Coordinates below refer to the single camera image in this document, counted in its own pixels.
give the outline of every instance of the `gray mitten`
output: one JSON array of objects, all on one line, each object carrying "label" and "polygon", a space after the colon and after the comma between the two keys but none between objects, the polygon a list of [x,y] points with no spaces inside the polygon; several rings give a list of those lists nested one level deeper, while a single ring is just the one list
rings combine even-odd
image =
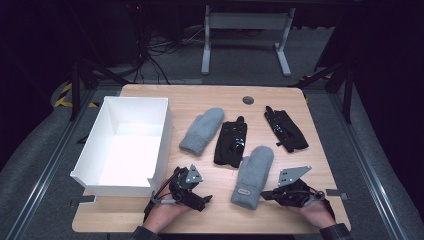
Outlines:
[{"label": "gray mitten", "polygon": [[260,194],[268,179],[274,153],[266,146],[256,147],[250,157],[244,157],[237,176],[237,184],[231,202],[256,210]]},{"label": "gray mitten", "polygon": [[199,156],[215,136],[224,120],[224,110],[211,108],[204,115],[196,117],[180,143],[180,149]]}]

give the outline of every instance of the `black cable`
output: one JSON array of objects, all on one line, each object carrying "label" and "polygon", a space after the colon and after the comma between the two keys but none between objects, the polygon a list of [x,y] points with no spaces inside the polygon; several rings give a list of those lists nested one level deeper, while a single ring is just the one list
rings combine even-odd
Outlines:
[{"label": "black cable", "polygon": [[144,84],[144,76],[143,76],[143,74],[141,74],[141,69],[139,69],[139,71],[140,71],[141,82]]},{"label": "black cable", "polygon": [[166,182],[164,184],[162,184],[162,186],[160,187],[158,192],[153,196],[153,198],[158,199],[158,196],[163,191],[163,189],[165,189],[165,187],[172,181],[172,179],[174,179],[178,174],[180,174],[182,172],[184,172],[184,168],[180,168],[180,169],[178,169],[178,171],[174,172],[174,174],[172,174],[172,176],[169,177],[168,180],[166,180]]},{"label": "black cable", "polygon": [[[160,42],[159,40],[156,40],[156,43],[150,43],[149,51],[152,51],[152,52],[155,52],[155,53],[160,53],[160,54],[156,54],[154,56],[160,56],[164,53],[172,54],[172,53],[178,51],[179,49],[181,49],[182,47],[189,46],[189,45],[193,44],[194,42],[199,41],[198,38],[196,38],[196,36],[198,36],[203,31],[204,31],[204,28],[200,29],[199,31],[194,33],[189,38],[182,39],[178,43],[174,43],[173,41],[170,41],[170,40],[168,40],[168,41],[164,40],[162,42]],[[162,47],[162,46],[164,46],[164,48],[165,48],[164,50],[154,49],[154,48]]]},{"label": "black cable", "polygon": [[156,200],[162,200],[163,199],[163,197],[165,197],[165,196],[168,196],[168,195],[171,195],[172,193],[165,193],[164,195],[162,195],[162,196],[160,196],[160,197],[158,197],[158,198],[156,198]]},{"label": "black cable", "polygon": [[84,28],[82,27],[81,22],[78,19],[77,14],[75,13],[74,9],[72,8],[71,4],[69,3],[69,1],[66,1],[69,9],[71,10],[72,16],[74,17],[74,20],[77,22],[78,27],[80,28],[82,34],[84,35],[84,37],[87,39],[88,43],[90,44],[91,48],[93,49],[94,54],[96,55],[96,57],[98,58],[98,60],[100,61],[100,63],[103,66],[106,66],[106,64],[102,61],[102,58],[100,57],[99,53],[97,52],[97,49],[94,47],[93,42],[91,41],[90,37],[88,36],[87,32],[84,30]]},{"label": "black cable", "polygon": [[[142,66],[142,64],[141,63],[139,63],[139,62],[137,62],[136,63],[137,65],[136,66],[134,66],[133,68],[131,68],[131,69],[129,69],[129,70],[125,70],[125,71],[123,71],[123,72],[120,72],[120,73],[114,73],[115,75],[118,75],[118,76],[120,76],[120,77],[126,77],[126,76],[129,76],[129,75],[131,75],[132,73],[134,73],[135,71],[137,71],[139,68],[141,68],[141,66]],[[97,79],[99,79],[99,80],[105,80],[105,79],[110,79],[109,77],[107,77],[107,76],[105,76],[105,75],[103,75],[103,74],[94,74],[96,77],[97,77]]]},{"label": "black cable", "polygon": [[159,72],[158,72],[158,70],[156,69],[156,65],[153,63],[153,62],[151,62],[150,60],[149,60],[149,63],[150,64],[152,64],[152,66],[153,66],[153,69],[155,69],[155,72],[156,72],[156,74],[157,74],[157,80],[158,80],[158,84],[160,84],[160,82],[159,82]]},{"label": "black cable", "polygon": [[149,57],[149,60],[150,61],[152,61],[153,62],[153,66],[157,66],[158,68],[159,68],[159,70],[162,72],[162,75],[163,75],[163,77],[165,78],[165,81],[166,81],[166,83],[168,83],[168,85],[171,85],[170,83],[169,83],[169,81],[168,81],[168,78],[166,77],[166,75],[165,75],[165,72],[163,71],[163,69],[160,67],[160,65],[152,58],[152,57]]},{"label": "black cable", "polygon": [[135,76],[134,76],[134,79],[133,79],[133,83],[135,83],[135,81],[137,80],[137,77],[138,77],[138,69],[137,69],[137,71],[135,72]]}]

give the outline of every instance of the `white box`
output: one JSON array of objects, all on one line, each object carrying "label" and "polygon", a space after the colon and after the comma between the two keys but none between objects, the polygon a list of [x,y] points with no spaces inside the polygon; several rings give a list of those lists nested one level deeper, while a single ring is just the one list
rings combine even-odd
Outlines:
[{"label": "white box", "polygon": [[105,97],[71,177],[96,196],[151,197],[171,136],[167,98]]}]

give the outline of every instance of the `metal frame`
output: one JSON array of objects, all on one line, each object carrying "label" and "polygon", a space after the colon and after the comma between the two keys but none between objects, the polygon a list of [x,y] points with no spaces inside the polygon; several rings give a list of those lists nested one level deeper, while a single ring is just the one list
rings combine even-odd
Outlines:
[{"label": "metal frame", "polygon": [[339,122],[342,124],[343,130],[355,151],[356,163],[358,164],[359,170],[361,171],[368,186],[374,203],[380,212],[380,216],[387,228],[387,232],[391,239],[409,239],[402,227],[402,224],[400,223],[399,218],[397,217],[396,212],[394,211],[392,204],[390,203],[389,197],[387,196],[374,167],[370,160],[364,155],[364,151],[362,150],[362,146],[358,136],[356,135],[355,129],[351,124],[344,121],[344,113],[343,110],[340,109],[341,102],[338,99],[337,94],[332,93],[328,94],[328,96],[330,98],[331,105],[339,118]]},{"label": "metal frame", "polygon": [[50,157],[49,162],[41,173],[41,176],[39,177],[37,183],[34,185],[30,196],[28,197],[24,207],[22,208],[18,218],[16,219],[9,233],[7,234],[6,239],[21,239],[23,237],[25,230],[31,222],[35,211],[43,200],[44,194],[47,192],[47,189],[49,188],[49,185],[53,180],[57,168],[62,162],[70,138],[72,137],[75,128],[81,120],[85,112],[86,106],[90,104],[94,93],[95,90],[87,90],[87,92],[84,94],[82,103],[83,108],[81,109],[81,111],[78,111],[73,121],[68,122],[68,125],[66,126],[63,135],[59,140],[59,143],[57,144],[52,156]]},{"label": "metal frame", "polygon": [[289,64],[284,54],[290,27],[294,18],[295,8],[290,8],[288,13],[222,13],[211,12],[209,5],[205,11],[205,47],[203,49],[202,70],[203,75],[209,74],[211,57],[211,29],[268,29],[282,30],[283,34],[279,43],[275,43],[275,51],[280,62],[283,75],[291,76]]}]

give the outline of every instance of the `black glove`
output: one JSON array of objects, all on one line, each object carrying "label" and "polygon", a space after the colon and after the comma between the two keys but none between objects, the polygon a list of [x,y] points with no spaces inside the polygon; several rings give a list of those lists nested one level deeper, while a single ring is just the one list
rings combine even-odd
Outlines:
[{"label": "black glove", "polygon": [[242,116],[238,117],[236,122],[223,123],[216,143],[214,163],[230,164],[238,168],[243,159],[246,134],[247,124]]},{"label": "black glove", "polygon": [[275,188],[272,191],[263,191],[261,196],[265,200],[275,200],[281,206],[299,208],[307,206],[314,201],[322,201],[333,219],[336,219],[330,201],[325,199],[325,194],[321,191],[317,192],[301,179],[296,180],[292,184]]},{"label": "black glove", "polygon": [[310,187],[301,179],[294,183],[264,191],[261,196],[265,200],[275,200],[281,206],[303,207],[311,195]]},{"label": "black glove", "polygon": [[266,106],[264,115],[275,136],[280,141],[277,146],[283,145],[288,152],[309,147],[302,132],[286,111],[273,111],[271,107]]}]

